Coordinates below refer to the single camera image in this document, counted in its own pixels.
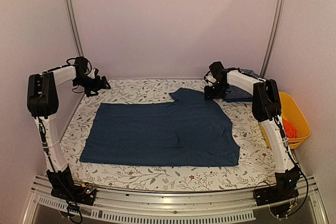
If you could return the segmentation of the blue checkered button shirt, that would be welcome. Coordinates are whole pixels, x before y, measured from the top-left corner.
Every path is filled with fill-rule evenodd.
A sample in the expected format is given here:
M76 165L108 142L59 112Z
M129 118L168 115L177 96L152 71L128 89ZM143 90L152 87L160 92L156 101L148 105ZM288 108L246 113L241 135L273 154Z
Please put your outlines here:
M244 73L247 76L251 76L255 79L260 78L258 74L254 73L254 71L250 69L240 69L237 71L240 73ZM229 88L226 90L225 99L236 99L236 98L253 98L253 96L249 92L245 91L244 89L241 89L237 86L230 85Z

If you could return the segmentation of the grey blue garment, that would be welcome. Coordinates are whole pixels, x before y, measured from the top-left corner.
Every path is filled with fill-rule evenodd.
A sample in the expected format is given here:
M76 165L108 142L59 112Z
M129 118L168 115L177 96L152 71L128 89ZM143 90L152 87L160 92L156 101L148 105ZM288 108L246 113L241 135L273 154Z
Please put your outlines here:
M229 117L200 91L180 88L172 101L100 104L80 161L131 166L237 166Z

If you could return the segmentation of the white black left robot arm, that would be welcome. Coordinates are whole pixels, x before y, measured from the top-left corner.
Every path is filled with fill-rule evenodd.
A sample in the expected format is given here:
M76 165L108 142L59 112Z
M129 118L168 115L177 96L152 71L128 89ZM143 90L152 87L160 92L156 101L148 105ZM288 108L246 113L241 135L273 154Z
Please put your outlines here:
M47 177L52 183L60 179L58 192L67 200L73 200L78 195L78 188L70 182L71 171L60 147L56 125L59 109L57 88L67 82L72 82L75 88L82 87L87 97L97 96L100 90L111 87L107 78L99 76L99 70L92 67L85 57L67 59L65 65L28 77L27 108L40 135L46 157Z

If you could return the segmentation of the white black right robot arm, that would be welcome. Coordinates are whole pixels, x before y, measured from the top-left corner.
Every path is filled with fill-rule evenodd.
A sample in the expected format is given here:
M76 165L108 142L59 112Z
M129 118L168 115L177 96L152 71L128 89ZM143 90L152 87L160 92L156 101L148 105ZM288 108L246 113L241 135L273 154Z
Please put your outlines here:
M220 61L209 66L204 80L208 84L204 87L206 100L226 98L226 91L230 86L236 86L253 96L253 116L266 132L275 157L275 177L278 185L272 188L271 196L276 201L284 200L291 194L291 184L299 180L300 168L293 159L282 123L276 81L251 76L239 68L224 68Z

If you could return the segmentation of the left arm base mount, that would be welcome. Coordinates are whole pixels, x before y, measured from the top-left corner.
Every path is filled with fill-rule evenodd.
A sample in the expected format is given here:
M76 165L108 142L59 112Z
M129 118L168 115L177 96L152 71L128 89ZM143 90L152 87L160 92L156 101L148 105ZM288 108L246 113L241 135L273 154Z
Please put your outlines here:
M71 174L50 173L48 179L52 185L52 196L71 202L75 201L78 204L93 205L96 191L87 194L85 187L74 183Z

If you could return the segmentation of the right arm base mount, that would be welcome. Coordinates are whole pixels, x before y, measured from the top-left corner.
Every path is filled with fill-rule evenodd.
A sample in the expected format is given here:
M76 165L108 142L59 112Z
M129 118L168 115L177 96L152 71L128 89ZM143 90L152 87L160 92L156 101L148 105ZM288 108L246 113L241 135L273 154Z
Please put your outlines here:
M297 188L279 192L276 186L271 186L266 181L259 182L253 190L253 198L257 206L270 206L271 214L277 219L288 218L298 201Z

